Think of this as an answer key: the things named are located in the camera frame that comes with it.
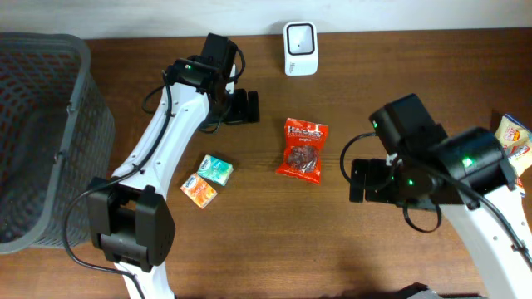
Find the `orange tissue pack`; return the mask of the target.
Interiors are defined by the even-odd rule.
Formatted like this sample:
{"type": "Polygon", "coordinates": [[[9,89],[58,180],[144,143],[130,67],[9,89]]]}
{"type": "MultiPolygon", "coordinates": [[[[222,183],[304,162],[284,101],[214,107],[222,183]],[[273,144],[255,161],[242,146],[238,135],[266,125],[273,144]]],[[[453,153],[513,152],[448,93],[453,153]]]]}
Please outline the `orange tissue pack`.
{"type": "Polygon", "coordinates": [[[193,173],[180,189],[201,209],[205,208],[218,194],[197,173],[193,173]]]}

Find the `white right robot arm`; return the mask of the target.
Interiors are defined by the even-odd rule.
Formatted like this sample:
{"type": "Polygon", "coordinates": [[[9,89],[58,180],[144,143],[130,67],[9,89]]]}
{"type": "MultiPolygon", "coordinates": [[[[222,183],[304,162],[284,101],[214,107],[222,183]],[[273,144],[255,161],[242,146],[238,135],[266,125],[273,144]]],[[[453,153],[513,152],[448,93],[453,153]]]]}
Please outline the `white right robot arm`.
{"type": "Polygon", "coordinates": [[[370,115],[385,159],[343,170],[349,199],[387,203],[447,219],[465,244],[490,298],[531,296],[531,229],[517,173],[501,143],[474,127],[448,136],[415,94],[370,115]]]}

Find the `green tissue pack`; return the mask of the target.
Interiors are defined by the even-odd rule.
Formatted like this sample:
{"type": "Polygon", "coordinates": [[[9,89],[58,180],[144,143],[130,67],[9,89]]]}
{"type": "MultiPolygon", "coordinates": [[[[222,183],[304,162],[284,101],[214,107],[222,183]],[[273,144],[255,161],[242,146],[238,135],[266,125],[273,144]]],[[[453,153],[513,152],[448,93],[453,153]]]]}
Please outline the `green tissue pack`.
{"type": "Polygon", "coordinates": [[[232,164],[207,154],[200,163],[197,174],[204,179],[225,186],[233,171],[232,164]]]}

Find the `cream snack bag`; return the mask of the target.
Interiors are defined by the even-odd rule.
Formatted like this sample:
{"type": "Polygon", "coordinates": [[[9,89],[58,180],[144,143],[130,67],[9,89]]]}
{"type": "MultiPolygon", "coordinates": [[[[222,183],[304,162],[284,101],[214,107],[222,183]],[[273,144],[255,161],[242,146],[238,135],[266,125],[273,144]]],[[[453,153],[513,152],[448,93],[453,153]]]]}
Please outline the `cream snack bag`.
{"type": "Polygon", "coordinates": [[[525,188],[520,176],[531,167],[531,130],[510,114],[501,118],[495,138],[501,143],[511,166],[517,174],[517,187],[521,197],[525,197],[525,188]]]}

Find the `red candy bag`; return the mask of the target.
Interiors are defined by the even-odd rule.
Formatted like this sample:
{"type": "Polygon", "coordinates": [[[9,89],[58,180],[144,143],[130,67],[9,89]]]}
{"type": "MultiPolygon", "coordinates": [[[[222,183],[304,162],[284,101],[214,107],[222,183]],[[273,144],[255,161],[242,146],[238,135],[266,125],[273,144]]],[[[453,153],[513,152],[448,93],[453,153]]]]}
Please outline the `red candy bag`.
{"type": "Polygon", "coordinates": [[[276,169],[276,173],[320,185],[320,154],[328,137],[328,127],[306,120],[287,118],[284,136],[286,146],[283,162],[276,169]]]}

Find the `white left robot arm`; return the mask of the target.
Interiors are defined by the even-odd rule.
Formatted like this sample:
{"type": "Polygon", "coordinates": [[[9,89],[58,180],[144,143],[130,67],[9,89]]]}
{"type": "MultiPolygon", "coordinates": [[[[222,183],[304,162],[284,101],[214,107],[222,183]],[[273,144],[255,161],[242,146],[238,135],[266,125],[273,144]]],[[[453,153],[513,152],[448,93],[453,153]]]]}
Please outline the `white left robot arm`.
{"type": "Polygon", "coordinates": [[[140,141],[111,179],[94,178],[86,196],[91,241],[113,262],[132,298],[171,298],[165,259],[175,237],[166,203],[171,178],[198,129],[259,121],[259,96],[236,88],[242,50],[210,33],[202,52],[163,72],[161,99],[140,141]]]}

